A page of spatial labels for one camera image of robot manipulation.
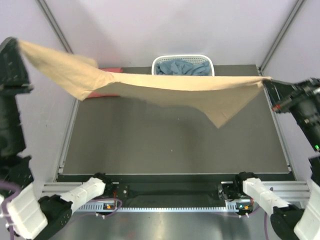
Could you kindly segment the beige t shirt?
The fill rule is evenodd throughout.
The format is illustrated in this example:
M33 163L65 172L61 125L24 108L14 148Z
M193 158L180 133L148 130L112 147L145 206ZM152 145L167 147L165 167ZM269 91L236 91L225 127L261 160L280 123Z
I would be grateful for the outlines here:
M76 99L91 93L141 99L159 106L188 106L220 128L263 89L260 76L172 76L116 73L95 60L19 40L20 52L42 74Z

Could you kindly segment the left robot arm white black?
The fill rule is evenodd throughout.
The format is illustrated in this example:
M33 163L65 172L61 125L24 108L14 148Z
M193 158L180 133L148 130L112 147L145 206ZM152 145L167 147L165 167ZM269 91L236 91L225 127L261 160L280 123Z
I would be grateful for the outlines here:
M88 181L61 195L37 198L29 168L16 95L33 90L20 55L18 40L6 38L0 45L0 208L10 238L48 240L69 222L72 214L95 198L114 197L112 181L96 173Z

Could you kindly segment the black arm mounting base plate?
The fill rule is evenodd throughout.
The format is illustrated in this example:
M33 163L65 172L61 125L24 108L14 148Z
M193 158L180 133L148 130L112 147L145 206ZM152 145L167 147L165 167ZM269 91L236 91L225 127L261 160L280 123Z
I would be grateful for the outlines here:
M115 197L125 207L175 208L221 207L226 200L238 200L245 195L241 181L256 174L94 176L106 183L102 197Z

